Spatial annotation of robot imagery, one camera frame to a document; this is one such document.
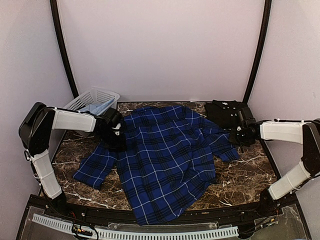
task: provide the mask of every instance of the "plastic basket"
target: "plastic basket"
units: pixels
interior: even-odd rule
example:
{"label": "plastic basket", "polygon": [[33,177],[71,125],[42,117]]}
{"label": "plastic basket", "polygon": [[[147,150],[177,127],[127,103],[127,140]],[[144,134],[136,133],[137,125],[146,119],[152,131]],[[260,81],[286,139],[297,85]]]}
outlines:
{"label": "plastic basket", "polygon": [[[111,99],[114,99],[112,103],[110,103],[109,106],[106,107],[106,110],[108,108],[117,109],[117,101],[120,98],[120,95],[118,93],[115,93],[113,91],[108,91],[103,88],[96,88],[93,87],[89,91],[85,91],[77,98],[73,99],[71,102],[69,102],[67,105],[65,105],[63,108],[68,110],[79,110],[85,106],[88,106],[90,104],[103,104]],[[84,132],[84,131],[76,131],[80,135],[86,137],[90,133]]]}

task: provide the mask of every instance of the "white wall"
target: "white wall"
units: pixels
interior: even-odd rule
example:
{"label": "white wall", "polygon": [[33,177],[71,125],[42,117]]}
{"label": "white wall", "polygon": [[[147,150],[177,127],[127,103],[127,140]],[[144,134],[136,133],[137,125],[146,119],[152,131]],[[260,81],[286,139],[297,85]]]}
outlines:
{"label": "white wall", "polygon": [[77,87],[120,101],[242,100],[264,0],[59,0]]}
{"label": "white wall", "polygon": [[[272,2],[260,68],[249,105],[258,120],[320,118],[320,1]],[[302,146],[268,144],[285,174],[302,157]],[[320,179],[297,192],[313,239],[320,239]]]}
{"label": "white wall", "polygon": [[[63,107],[72,99],[46,0],[1,0],[0,239],[16,238],[29,195],[39,186],[18,128],[37,101]],[[55,151],[61,132],[51,139]]]}

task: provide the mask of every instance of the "marble surface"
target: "marble surface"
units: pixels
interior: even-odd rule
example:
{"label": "marble surface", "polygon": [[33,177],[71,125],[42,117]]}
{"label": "marble surface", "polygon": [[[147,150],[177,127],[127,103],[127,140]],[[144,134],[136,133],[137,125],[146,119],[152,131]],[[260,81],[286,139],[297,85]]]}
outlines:
{"label": "marble surface", "polygon": [[[124,116],[127,116],[132,110],[143,106],[165,107],[178,104],[187,106],[205,116],[204,103],[131,102],[119,103],[117,108]],[[81,160],[88,157],[99,142],[98,136],[83,137],[74,131],[68,131],[52,163],[57,180],[69,203],[130,210],[131,207],[115,168],[106,177],[101,190],[96,190],[72,178]],[[240,159],[231,163],[214,158],[218,184],[210,185],[203,196],[188,210],[236,206],[259,200],[260,192],[277,179],[259,142],[250,147],[244,147],[243,150],[244,153],[238,149]]]}

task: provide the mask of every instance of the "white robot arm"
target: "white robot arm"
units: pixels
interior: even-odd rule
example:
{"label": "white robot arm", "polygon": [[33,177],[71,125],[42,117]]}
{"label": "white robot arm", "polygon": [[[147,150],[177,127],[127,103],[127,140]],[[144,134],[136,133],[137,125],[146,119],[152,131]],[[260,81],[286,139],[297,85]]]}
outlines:
{"label": "white robot arm", "polygon": [[126,150],[126,139],[121,133],[122,115],[109,108],[102,116],[80,113],[37,102],[19,128],[19,136],[26,148],[24,154],[31,162],[36,178],[45,194],[52,200],[65,198],[56,179],[49,157],[49,139],[55,129],[95,132],[104,140],[110,151]]}
{"label": "white robot arm", "polygon": [[238,113],[242,127],[231,131],[230,142],[249,146],[255,140],[279,140],[303,145],[301,161],[278,181],[261,192],[257,211],[267,213],[286,194],[297,191],[320,172],[320,119],[314,121],[269,120],[256,122],[248,107]]}

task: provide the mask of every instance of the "black cloth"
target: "black cloth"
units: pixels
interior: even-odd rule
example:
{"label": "black cloth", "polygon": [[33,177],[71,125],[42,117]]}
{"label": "black cloth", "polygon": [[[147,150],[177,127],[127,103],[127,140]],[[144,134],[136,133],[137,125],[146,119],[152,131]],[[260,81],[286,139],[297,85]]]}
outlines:
{"label": "black cloth", "polygon": [[223,129],[238,127],[240,122],[237,119],[238,112],[248,105],[239,101],[217,101],[204,105],[207,119],[214,122]]}

